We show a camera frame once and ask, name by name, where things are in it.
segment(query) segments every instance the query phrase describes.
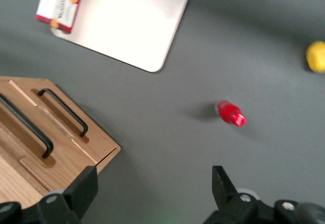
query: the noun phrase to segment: yellow lemon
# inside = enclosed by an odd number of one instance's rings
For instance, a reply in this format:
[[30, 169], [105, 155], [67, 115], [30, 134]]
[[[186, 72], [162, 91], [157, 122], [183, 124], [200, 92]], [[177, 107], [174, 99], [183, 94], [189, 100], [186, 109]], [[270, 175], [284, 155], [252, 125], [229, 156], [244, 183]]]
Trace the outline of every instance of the yellow lemon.
[[325, 42], [316, 41], [306, 51], [306, 58], [310, 69], [316, 73], [325, 72]]

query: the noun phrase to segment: gray table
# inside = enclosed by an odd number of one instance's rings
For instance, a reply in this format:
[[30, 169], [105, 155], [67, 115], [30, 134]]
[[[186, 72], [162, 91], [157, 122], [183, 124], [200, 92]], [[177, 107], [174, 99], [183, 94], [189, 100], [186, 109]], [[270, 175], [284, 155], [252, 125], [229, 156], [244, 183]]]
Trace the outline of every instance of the gray table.
[[[325, 205], [325, 0], [189, 0], [166, 63], [148, 73], [54, 37], [39, 0], [0, 0], [0, 75], [48, 78], [121, 147], [83, 223], [202, 223], [211, 168], [236, 187]], [[228, 99], [248, 119], [216, 117]]]

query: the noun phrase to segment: red snack box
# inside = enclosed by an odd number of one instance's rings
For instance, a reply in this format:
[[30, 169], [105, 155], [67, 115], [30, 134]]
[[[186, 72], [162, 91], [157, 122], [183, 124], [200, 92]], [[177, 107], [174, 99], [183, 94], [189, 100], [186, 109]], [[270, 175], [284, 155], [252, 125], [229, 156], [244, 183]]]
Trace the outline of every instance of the red snack box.
[[71, 33], [80, 0], [40, 0], [36, 20]]

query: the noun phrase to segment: black handle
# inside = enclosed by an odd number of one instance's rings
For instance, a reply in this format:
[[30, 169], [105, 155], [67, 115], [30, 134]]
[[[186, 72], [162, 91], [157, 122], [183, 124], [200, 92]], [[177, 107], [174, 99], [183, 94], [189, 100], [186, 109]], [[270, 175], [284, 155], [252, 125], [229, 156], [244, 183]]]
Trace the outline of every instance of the black handle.
[[41, 96], [43, 95], [45, 92], [48, 92], [53, 98], [55, 98], [56, 101], [58, 101], [58, 103], [65, 108], [66, 111], [69, 112], [70, 115], [72, 115], [83, 127], [83, 131], [81, 132], [80, 136], [84, 136], [86, 134], [86, 132], [88, 131], [88, 126], [87, 124], [73, 111], [71, 110], [71, 108], [69, 106], [67, 106], [66, 103], [64, 103], [52, 90], [50, 90], [49, 88], [43, 88], [41, 89], [37, 95]]
[[21, 111], [17, 109], [5, 96], [0, 93], [0, 102], [4, 104], [26, 127], [28, 127], [46, 146], [46, 151], [42, 158], [47, 158], [53, 151], [52, 141], [35, 126]]

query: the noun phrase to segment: wooden box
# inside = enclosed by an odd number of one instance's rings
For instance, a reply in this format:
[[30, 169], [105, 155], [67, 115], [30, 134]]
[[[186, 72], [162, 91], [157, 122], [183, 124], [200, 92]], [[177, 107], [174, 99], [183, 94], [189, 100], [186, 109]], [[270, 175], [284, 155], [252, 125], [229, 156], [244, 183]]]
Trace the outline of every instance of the wooden box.
[[119, 151], [51, 81], [0, 77], [0, 203], [26, 208], [86, 166], [99, 173]]

